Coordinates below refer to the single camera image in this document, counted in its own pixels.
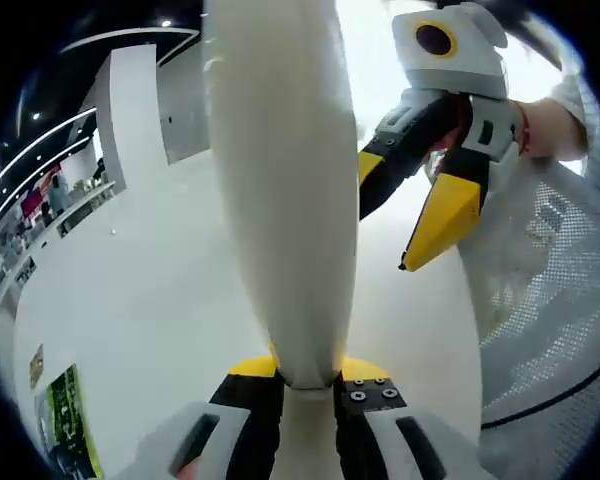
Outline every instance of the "white cylindrical object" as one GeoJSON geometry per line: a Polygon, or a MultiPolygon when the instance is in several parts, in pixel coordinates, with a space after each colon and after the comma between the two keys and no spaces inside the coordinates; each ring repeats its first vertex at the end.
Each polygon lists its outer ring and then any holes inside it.
{"type": "Polygon", "coordinates": [[[244,283],[286,381],[322,388],[343,356],[358,225],[334,1],[207,6],[209,133],[244,283]]]}

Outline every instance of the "white floor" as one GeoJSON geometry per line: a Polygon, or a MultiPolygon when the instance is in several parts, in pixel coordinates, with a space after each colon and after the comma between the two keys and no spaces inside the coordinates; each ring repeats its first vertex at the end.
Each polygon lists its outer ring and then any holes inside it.
{"type": "MultiPolygon", "coordinates": [[[[478,338],[457,251],[415,274],[397,270],[427,191],[423,176],[409,180],[361,224],[348,353],[387,369],[407,402],[426,405],[477,443],[478,338]]],[[[162,421],[208,400],[229,367],[267,352],[238,277],[208,152],[172,166],[149,191],[123,192],[52,253],[20,299],[17,399],[38,441],[34,397],[75,362],[107,477],[133,460],[138,442],[162,421]],[[28,366],[40,343],[45,369],[31,391],[28,366]]],[[[306,462],[303,470],[299,462],[294,477],[282,466],[298,454],[291,445],[318,458],[331,441],[329,428],[299,425],[312,411],[328,417],[328,407],[307,406],[303,416],[298,400],[289,400],[272,478],[333,478],[333,455],[329,468],[306,462]]]]}

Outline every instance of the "ceiling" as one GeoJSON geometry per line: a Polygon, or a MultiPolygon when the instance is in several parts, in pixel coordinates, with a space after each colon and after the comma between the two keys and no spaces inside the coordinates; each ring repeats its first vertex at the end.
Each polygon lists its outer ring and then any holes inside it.
{"type": "MultiPolygon", "coordinates": [[[[201,30],[202,12],[202,0],[139,0],[133,2],[132,8],[126,2],[94,2],[94,7],[84,18],[70,25],[66,41],[58,45],[58,51],[80,39],[122,29],[159,27],[164,20],[170,20],[171,27],[201,30]]],[[[49,55],[36,71],[31,72],[20,98],[12,101],[13,111],[4,125],[0,141],[0,169],[33,140],[80,111],[100,66],[112,49],[152,43],[156,44],[157,58],[160,59],[187,37],[188,34],[166,31],[125,35],[49,55]]],[[[200,36],[182,49],[199,40],[200,36]]],[[[177,53],[169,56],[167,61],[177,53]]],[[[69,144],[90,136],[96,128],[95,115],[83,117],[78,122],[84,124],[63,128],[18,160],[0,179],[0,204],[42,163],[69,144]],[[82,129],[80,134],[77,134],[78,127],[82,129]]]]}

